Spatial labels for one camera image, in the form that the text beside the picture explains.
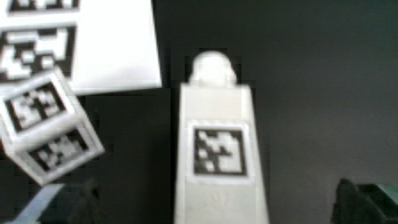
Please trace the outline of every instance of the white paper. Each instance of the white paper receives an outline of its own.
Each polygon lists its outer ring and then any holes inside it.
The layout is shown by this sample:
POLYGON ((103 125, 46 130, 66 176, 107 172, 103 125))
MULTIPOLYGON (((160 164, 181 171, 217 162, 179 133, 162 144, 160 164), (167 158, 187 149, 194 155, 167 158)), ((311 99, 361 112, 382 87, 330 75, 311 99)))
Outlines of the white paper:
MULTIPOLYGON (((32 36, 35 35, 32 34, 34 30, 53 29, 57 35, 44 35, 35 38, 41 41, 39 49, 39 41, 34 41, 32 37, 27 42, 34 42, 34 56, 39 55, 41 57, 46 54, 48 48, 51 48, 51 52, 48 53, 53 57, 57 55, 62 56, 62 47, 73 48, 73 55, 64 58, 64 60, 71 61, 71 65, 66 65, 60 69, 66 75, 71 73, 69 84, 75 94, 85 95, 160 87, 162 78, 151 1, 64 0, 64 5, 57 8, 53 1, 41 0, 35 1, 32 10, 9 11, 11 4, 16 4, 12 2, 34 1, 0 1, 0 35, 5 36, 5 33, 9 34, 14 30, 19 34, 25 31, 25 36, 28 35, 28 31, 32 36), (43 8, 44 3, 37 6, 37 2, 48 2, 48 7, 43 8), (73 38, 73 33, 66 34, 64 32, 66 27, 67 32, 75 29, 75 43, 62 39, 62 35, 69 35, 67 38, 73 38)), ((18 44, 3 43, 0 45, 2 49, 5 45, 16 46, 18 44)), ((25 52, 23 62, 27 63, 32 60, 30 53, 25 52)), ((57 60, 51 62, 51 58, 41 58, 41 66, 51 68, 51 66, 57 66, 57 63, 57 60)), ((2 83, 0 91, 7 90, 9 86, 12 86, 12 82, 7 82, 7 84, 2 83)))

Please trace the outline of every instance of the dark object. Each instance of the dark object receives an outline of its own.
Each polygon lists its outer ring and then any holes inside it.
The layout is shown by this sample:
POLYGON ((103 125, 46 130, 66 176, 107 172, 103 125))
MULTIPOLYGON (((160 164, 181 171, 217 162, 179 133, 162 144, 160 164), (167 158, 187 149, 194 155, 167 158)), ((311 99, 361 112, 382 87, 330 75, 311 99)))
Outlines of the dark object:
POLYGON ((398 224, 398 186, 355 185, 343 179, 332 212, 334 224, 398 224))
POLYGON ((98 184, 50 184, 37 193, 12 222, 41 224, 103 224, 98 184))

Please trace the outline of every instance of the apriltag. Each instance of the apriltag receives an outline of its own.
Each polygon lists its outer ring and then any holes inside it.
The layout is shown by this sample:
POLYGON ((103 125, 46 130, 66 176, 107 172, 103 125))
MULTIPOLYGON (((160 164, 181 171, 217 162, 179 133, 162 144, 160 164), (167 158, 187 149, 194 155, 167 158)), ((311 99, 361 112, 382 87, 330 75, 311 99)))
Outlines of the apriltag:
POLYGON ((59 69, 0 96, 0 137, 5 154, 41 185, 105 151, 59 69))
POLYGON ((268 224, 252 96, 218 52, 181 85, 176 224, 268 224))

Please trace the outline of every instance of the black surface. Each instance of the black surface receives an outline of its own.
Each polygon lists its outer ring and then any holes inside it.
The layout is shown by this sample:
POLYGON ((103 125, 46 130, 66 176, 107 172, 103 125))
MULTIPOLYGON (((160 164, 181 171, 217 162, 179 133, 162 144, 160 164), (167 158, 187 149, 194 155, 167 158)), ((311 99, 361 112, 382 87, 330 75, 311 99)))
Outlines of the black surface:
POLYGON ((107 224, 94 180, 64 185, 37 218, 43 224, 107 224))
MULTIPOLYGON (((96 177, 114 223, 172 223, 174 87, 220 49, 254 90, 272 224, 329 223, 339 178, 398 183, 398 1, 165 0, 155 19, 165 88, 85 97, 108 152, 60 181, 96 177)), ((12 216, 37 186, 0 170, 12 216)))

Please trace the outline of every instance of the black and white marker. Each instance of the black and white marker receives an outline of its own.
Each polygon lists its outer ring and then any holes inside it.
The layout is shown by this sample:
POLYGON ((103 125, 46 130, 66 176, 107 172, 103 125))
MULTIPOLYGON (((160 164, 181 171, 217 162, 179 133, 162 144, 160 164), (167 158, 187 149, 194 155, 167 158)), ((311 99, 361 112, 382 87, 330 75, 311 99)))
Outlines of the black and white marker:
POLYGON ((80 0, 11 0, 9 13, 73 10, 80 0))
POLYGON ((0 28, 0 84, 60 68, 71 78, 76 24, 0 28))
POLYGON ((105 151, 59 69, 0 95, 0 138, 5 154, 41 185, 105 151))
POLYGON ((176 224, 268 224, 252 96, 218 52, 181 85, 176 224))

